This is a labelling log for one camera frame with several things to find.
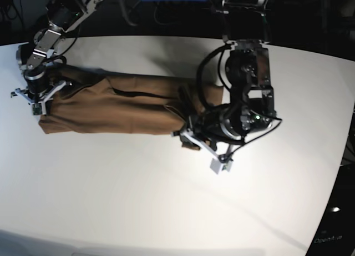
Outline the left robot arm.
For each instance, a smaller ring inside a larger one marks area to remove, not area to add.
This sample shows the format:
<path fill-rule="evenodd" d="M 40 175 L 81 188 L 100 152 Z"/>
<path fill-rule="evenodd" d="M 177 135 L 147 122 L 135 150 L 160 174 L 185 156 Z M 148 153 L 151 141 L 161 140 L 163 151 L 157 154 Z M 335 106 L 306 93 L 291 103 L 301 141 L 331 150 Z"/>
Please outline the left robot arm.
<path fill-rule="evenodd" d="M 274 90 L 271 85 L 268 49 L 269 41 L 265 9 L 268 0 L 212 0 L 214 10 L 221 14 L 224 24 L 224 45 L 209 53 L 196 72 L 196 89 L 202 111 L 197 110 L 185 88 L 179 88 L 185 116 L 183 127 L 172 136 L 178 136 L 183 145 L 204 149 L 212 156 L 211 169 L 216 173 L 227 170 L 234 153 L 249 144 L 246 137 L 260 132 L 264 137 L 276 130 L 283 120 L 277 116 Z M 226 15 L 233 9 L 251 9 L 262 18 L 262 39 L 232 40 Z M 214 57 L 229 52 L 224 66 L 225 75 L 218 73 L 220 82 L 230 94 L 226 104 L 208 102 L 202 86 L 202 73 Z"/>

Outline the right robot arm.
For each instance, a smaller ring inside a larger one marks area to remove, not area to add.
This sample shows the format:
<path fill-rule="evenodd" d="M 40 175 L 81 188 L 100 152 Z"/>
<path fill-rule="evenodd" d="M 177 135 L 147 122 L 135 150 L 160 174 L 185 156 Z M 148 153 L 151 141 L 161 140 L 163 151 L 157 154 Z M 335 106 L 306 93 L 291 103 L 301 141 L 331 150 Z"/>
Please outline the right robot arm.
<path fill-rule="evenodd" d="M 27 83 L 25 89 L 15 89 L 11 97 L 21 96 L 30 105 L 34 116 L 47 114 L 47 103 L 58 91 L 71 85 L 59 80 L 53 82 L 47 67 L 56 60 L 66 64 L 64 53 L 55 55 L 65 35 L 78 29 L 105 0 L 50 0 L 47 5 L 48 26 L 36 33 L 33 41 L 20 45 L 16 51 L 18 67 Z"/>

